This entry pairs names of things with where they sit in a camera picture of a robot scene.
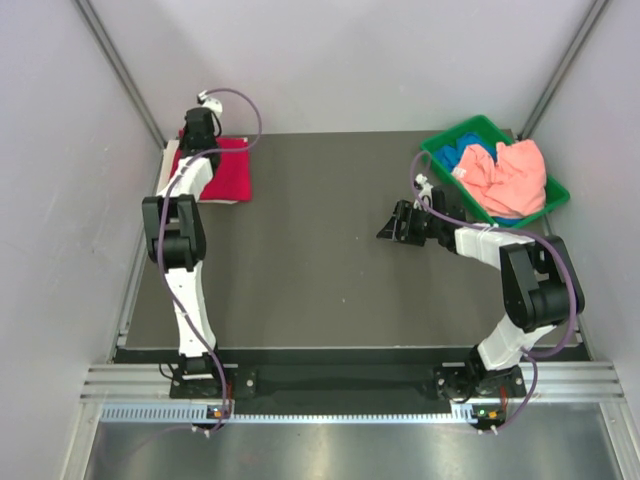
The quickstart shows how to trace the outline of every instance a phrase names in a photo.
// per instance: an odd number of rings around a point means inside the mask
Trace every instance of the white panel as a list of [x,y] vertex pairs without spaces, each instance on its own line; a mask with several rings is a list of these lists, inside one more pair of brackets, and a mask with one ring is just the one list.
[[[163,133],[203,88],[252,96],[267,132],[519,129],[589,0],[95,0]],[[225,129],[251,111],[225,104]]]
[[70,1],[0,10],[0,477],[49,479],[114,331],[159,152]]
[[572,194],[552,217],[586,295],[599,356],[640,421],[640,3],[611,2],[534,138]]

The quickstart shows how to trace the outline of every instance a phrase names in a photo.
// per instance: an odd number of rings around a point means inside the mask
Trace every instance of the cloth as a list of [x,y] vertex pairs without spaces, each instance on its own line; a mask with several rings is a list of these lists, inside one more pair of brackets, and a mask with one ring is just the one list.
[[547,173],[533,140],[496,145],[498,161],[480,145],[468,146],[453,176],[492,217],[521,218],[544,208]]
[[436,150],[433,154],[438,161],[444,165],[444,167],[452,172],[456,165],[460,162],[462,158],[462,154],[464,153],[465,148],[469,145],[482,145],[482,147],[489,152],[489,155],[495,160],[496,159],[496,149],[491,148],[485,142],[482,141],[480,136],[477,133],[465,133],[463,136],[456,140],[456,146],[452,147],[451,145],[445,145],[440,150]]
[[[220,148],[242,148],[247,146],[244,138],[220,137]],[[171,167],[171,175],[178,168],[180,150],[176,151]],[[248,202],[251,200],[251,175],[249,172],[249,152],[222,152],[220,165],[200,195],[201,202]]]

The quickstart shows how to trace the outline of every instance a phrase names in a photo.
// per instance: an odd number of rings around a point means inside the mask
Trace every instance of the pink cloth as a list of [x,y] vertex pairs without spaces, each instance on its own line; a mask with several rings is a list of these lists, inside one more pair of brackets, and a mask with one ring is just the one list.
[[492,217],[522,218],[544,208],[547,173],[533,140],[496,145],[498,161],[469,145],[453,176]]

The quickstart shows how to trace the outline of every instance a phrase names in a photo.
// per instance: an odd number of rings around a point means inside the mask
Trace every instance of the dark gray tabletop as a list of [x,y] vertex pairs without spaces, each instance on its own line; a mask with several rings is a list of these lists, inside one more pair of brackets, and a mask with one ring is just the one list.
[[[411,198],[409,164],[429,134],[263,137],[253,200],[200,206],[219,345],[464,346],[491,332],[504,313],[497,270],[433,241],[375,238],[395,202]],[[147,263],[127,346],[177,345],[169,297]]]

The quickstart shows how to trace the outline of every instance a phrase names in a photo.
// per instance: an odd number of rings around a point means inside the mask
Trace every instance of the green plastic bin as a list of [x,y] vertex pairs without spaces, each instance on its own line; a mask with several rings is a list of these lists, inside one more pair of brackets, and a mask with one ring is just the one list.
[[489,224],[497,223],[503,227],[510,228],[522,228],[525,225],[533,222],[535,219],[541,217],[545,213],[549,213],[552,210],[556,209],[563,203],[567,203],[569,201],[570,195],[566,188],[564,188],[560,182],[558,182],[551,175],[547,175],[547,185],[545,187],[545,191],[547,193],[547,204],[545,207],[540,210],[538,213],[534,213],[533,215],[529,215],[528,217],[523,218],[520,222],[515,225],[505,225],[500,221],[497,221],[491,215],[487,213],[487,211],[480,206],[478,202],[476,202],[471,194],[467,191],[466,188],[462,186],[458,180],[454,178],[451,173],[447,171],[446,168],[442,166],[442,164],[435,157],[434,153],[445,145],[451,145],[452,147],[456,146],[456,140],[460,138],[465,133],[476,133],[484,140],[488,145],[495,145],[498,142],[504,142],[507,145],[511,145],[513,143],[513,139],[511,139],[508,135],[502,132],[498,127],[496,127],[491,120],[489,120],[484,115],[477,115],[475,117],[471,117],[469,120],[462,122],[459,125],[456,125],[449,130],[446,130],[438,135],[427,138],[424,142],[422,142],[422,149],[429,151],[433,156],[433,161],[431,162],[431,169],[436,174],[436,176],[440,179],[442,183],[453,183],[458,186],[460,191],[462,192],[462,201],[464,206],[467,208],[469,213],[473,215],[478,221],[485,222]]

